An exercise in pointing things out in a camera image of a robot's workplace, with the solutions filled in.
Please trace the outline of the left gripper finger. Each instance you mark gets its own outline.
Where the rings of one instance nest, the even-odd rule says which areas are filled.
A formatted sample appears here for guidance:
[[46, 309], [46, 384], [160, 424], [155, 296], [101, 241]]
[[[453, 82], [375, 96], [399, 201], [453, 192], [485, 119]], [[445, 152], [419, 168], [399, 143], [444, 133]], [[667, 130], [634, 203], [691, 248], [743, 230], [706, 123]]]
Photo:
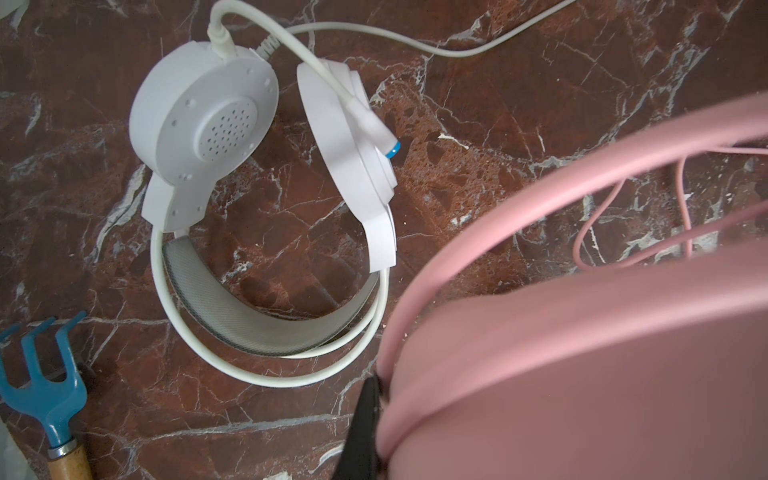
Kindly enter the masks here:
[[363, 383], [332, 480], [375, 480], [382, 476], [382, 461], [376, 450], [382, 409], [381, 382], [373, 374]]

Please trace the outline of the pink headphones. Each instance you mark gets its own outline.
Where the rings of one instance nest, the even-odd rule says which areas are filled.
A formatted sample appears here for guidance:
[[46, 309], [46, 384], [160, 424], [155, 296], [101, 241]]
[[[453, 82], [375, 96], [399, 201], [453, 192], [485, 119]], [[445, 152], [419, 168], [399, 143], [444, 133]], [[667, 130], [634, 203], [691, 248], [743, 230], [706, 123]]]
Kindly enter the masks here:
[[767, 244], [625, 260], [419, 313], [515, 232], [618, 181], [767, 133], [753, 94], [520, 191], [416, 276], [383, 335], [374, 457], [390, 479], [763, 479]]

